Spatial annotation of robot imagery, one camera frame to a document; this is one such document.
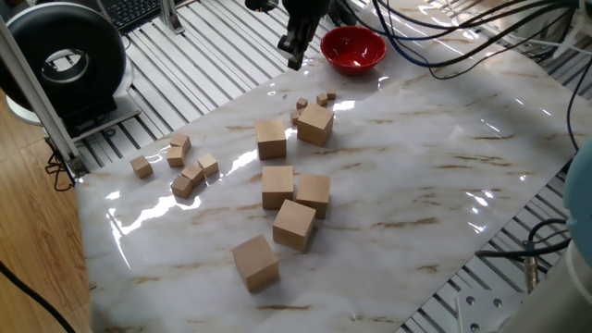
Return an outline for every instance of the metal grating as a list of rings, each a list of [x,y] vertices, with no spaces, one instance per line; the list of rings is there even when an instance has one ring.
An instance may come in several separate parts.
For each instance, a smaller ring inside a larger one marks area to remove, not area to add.
[[[451,0],[450,5],[459,12],[479,2]],[[362,6],[367,0],[353,3]],[[203,0],[180,8],[179,16],[185,28],[181,35],[155,19],[127,37],[128,57],[135,70],[129,93],[142,112],[80,142],[89,169],[118,160],[286,71],[286,58],[276,48],[288,23],[284,9],[263,15],[249,11],[239,0]],[[322,20],[307,56],[320,52],[320,39],[331,27]],[[577,46],[592,48],[592,41],[584,39]],[[585,62],[585,56],[570,50],[557,60],[540,64],[554,79],[572,89]],[[580,94],[592,98],[592,78],[585,80],[582,87]],[[535,224],[550,217],[565,218],[564,177],[555,177],[484,249],[522,250],[521,241]],[[551,228],[543,228],[539,236],[552,232]],[[564,238],[561,235],[555,241]],[[560,256],[544,255],[541,264],[551,268]],[[525,291],[522,269],[520,263],[506,259],[474,257],[396,332],[458,332],[455,297],[460,290]]]

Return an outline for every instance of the marble surface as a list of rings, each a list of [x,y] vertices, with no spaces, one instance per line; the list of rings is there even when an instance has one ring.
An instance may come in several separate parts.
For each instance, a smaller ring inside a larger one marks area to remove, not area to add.
[[[397,6],[447,21],[419,0]],[[458,32],[413,47],[436,60],[483,40]],[[338,97],[327,145],[299,142],[290,110],[330,87]],[[572,156],[570,95],[514,52],[448,81],[391,48],[355,79],[318,56],[178,131],[191,137],[188,162],[212,153],[220,168],[189,199],[169,189],[180,172],[167,165],[170,137],[80,181],[95,332],[392,332]],[[584,142],[589,105],[578,98],[573,111]],[[273,117],[286,126],[288,157],[261,162],[254,121]],[[129,163],[139,154],[154,169],[143,180]],[[276,212],[261,208],[261,168],[275,165],[294,166],[295,184],[300,173],[331,177],[327,219],[316,220],[306,254],[272,241]],[[249,293],[230,250],[259,234],[280,279]]]

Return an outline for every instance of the small wooden cube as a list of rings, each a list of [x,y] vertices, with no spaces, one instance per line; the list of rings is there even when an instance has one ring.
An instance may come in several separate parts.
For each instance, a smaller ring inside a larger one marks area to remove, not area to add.
[[[182,147],[183,153],[186,154],[191,148],[191,140],[185,134],[175,134],[173,139],[170,141],[172,147]]]
[[[210,177],[218,172],[218,161],[211,154],[206,154],[198,158],[197,164],[203,169],[206,177]]]
[[[188,165],[185,167],[183,171],[181,171],[181,176],[191,180],[193,188],[198,187],[205,179],[204,170],[196,165]]]
[[[321,93],[318,96],[316,96],[316,103],[321,106],[327,105],[327,103],[329,103],[329,98],[327,97],[327,94]]]
[[[232,249],[234,265],[248,291],[256,290],[279,276],[279,261],[263,235]]]
[[[284,200],[294,200],[294,169],[291,166],[264,166],[263,209],[279,209]]]
[[[286,132],[281,119],[255,121],[259,159],[286,157]]]
[[[173,190],[173,194],[178,197],[187,199],[193,192],[193,184],[190,179],[183,176],[177,176],[175,180],[173,180],[173,183],[170,184],[170,189]]]
[[[131,167],[133,167],[133,171],[140,179],[144,179],[154,173],[150,162],[148,162],[144,155],[138,156],[129,162],[131,163]]]
[[[318,105],[308,105],[298,118],[298,139],[319,147],[325,145],[333,130],[335,113]]]
[[[298,118],[300,117],[300,112],[298,110],[291,110],[290,111],[290,122],[292,125],[298,124]]]
[[[337,97],[337,91],[334,88],[327,89],[327,97],[329,101],[335,100]]]
[[[296,102],[296,108],[299,110],[305,108],[307,105],[308,101],[303,98],[299,99],[298,102]]]
[[[184,167],[185,166],[185,154],[183,153],[183,147],[170,147],[166,153],[166,160],[169,167]]]
[[[273,224],[274,242],[304,252],[315,222],[315,210],[286,200]]]
[[[296,194],[296,202],[316,210],[316,218],[325,218],[329,204],[329,184],[327,176],[301,174]]]

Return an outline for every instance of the wooden floor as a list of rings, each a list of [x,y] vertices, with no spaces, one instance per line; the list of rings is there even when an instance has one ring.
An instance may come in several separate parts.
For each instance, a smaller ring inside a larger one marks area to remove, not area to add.
[[[54,191],[51,149],[39,127],[6,108],[0,91],[0,260],[49,301],[76,332],[88,328],[89,289],[74,190]],[[67,185],[68,176],[60,175]],[[0,332],[64,332],[0,275]]]

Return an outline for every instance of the keyboard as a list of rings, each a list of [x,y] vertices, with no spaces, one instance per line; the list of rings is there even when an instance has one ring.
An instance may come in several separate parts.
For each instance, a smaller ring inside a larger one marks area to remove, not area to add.
[[[160,14],[158,0],[105,1],[104,4],[111,22],[119,32],[132,31]]]

